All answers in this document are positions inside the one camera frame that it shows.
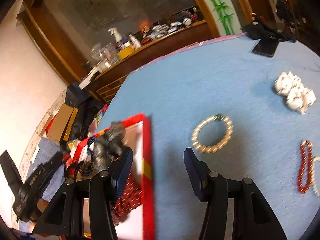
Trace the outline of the grey metallic scrunchie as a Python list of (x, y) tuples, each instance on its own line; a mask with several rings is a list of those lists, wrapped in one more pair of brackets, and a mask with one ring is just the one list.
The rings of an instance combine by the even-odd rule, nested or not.
[(92, 165), (96, 171), (107, 170), (112, 161), (117, 160), (125, 146), (122, 142), (125, 127), (122, 122), (112, 122), (110, 129), (97, 137), (92, 151)]

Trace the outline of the dark red polka scrunchie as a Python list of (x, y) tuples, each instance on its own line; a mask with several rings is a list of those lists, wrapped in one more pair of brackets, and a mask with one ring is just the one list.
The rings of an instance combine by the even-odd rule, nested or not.
[(115, 226), (124, 222), (129, 213), (142, 204), (142, 189), (134, 179), (132, 173), (126, 182), (125, 190), (121, 197), (111, 204), (112, 219)]

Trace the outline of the black smartphone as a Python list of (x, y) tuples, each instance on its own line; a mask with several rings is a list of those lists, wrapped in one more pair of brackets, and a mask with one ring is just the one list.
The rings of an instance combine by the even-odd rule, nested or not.
[(274, 37), (263, 37), (253, 48), (254, 54), (272, 58), (279, 45), (279, 40)]

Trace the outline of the blue striped strap watch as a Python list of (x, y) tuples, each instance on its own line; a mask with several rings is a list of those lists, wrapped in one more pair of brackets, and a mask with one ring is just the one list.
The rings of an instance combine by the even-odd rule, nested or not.
[(92, 136), (92, 137), (89, 137), (88, 138), (88, 141), (87, 141), (87, 154), (93, 156), (94, 155), (94, 143), (97, 139), (97, 136)]

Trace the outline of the glass pitcher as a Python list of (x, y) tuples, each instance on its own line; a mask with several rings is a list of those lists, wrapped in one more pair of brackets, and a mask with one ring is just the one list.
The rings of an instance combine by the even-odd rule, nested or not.
[(117, 63), (119, 60), (117, 50), (115, 46), (112, 43), (109, 43), (105, 45), (103, 48), (101, 48), (101, 52), (103, 56), (111, 63)]

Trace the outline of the small white pump bottle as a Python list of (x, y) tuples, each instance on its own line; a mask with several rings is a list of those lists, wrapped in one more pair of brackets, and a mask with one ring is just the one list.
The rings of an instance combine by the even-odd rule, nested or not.
[(142, 47), (139, 40), (135, 36), (133, 36), (132, 34), (129, 34), (129, 38), (130, 38), (130, 41), (135, 49)]

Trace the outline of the black pouch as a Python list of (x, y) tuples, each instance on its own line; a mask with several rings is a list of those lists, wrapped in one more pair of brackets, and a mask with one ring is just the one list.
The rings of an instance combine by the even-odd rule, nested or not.
[(244, 25), (241, 29), (243, 33), (246, 33), (247, 36), (253, 40), (259, 40), (262, 38), (274, 38), (279, 42), (297, 41), (295, 35), (283, 32), (281, 30), (272, 29), (268, 27), (264, 22), (262, 22), (259, 18), (253, 18), (251, 23)]

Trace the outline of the red jewelry tray box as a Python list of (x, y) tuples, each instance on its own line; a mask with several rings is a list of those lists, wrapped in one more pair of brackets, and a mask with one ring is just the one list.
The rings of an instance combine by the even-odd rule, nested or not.
[(84, 239), (154, 239), (150, 120), (142, 113), (77, 144), (72, 164), (86, 160), (85, 179), (72, 173), (62, 200), (62, 234)]

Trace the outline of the wooden counter shelf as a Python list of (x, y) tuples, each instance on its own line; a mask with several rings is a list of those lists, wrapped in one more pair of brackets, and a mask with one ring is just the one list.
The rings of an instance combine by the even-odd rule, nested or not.
[(219, 36), (219, 32), (211, 30), (205, 20), (193, 23), (190, 27), (181, 28), (176, 32), (145, 44), (110, 69), (99, 74), (87, 88), (93, 97), (109, 103), (127, 76), (138, 68), (186, 46)]

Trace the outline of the cardboard box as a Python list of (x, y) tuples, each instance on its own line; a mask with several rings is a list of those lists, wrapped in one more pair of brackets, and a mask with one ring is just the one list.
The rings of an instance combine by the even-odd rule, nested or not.
[(77, 108), (62, 104), (46, 130), (47, 138), (57, 144), (67, 141), (77, 113)]

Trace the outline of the white spray bottle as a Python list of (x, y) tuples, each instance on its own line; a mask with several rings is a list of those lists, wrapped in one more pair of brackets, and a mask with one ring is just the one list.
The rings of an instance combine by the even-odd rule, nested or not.
[(114, 36), (115, 42), (117, 44), (118, 47), (122, 46), (122, 35), (119, 33), (118, 29), (113, 27), (108, 29), (108, 32)]

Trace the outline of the white dotted scrunchie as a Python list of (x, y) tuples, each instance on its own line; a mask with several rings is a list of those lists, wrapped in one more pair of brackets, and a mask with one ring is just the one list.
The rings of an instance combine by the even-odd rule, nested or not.
[(298, 75), (291, 72), (282, 72), (274, 82), (274, 90), (285, 97), (285, 104), (292, 111), (304, 115), (307, 109), (316, 101), (312, 89), (305, 87)]

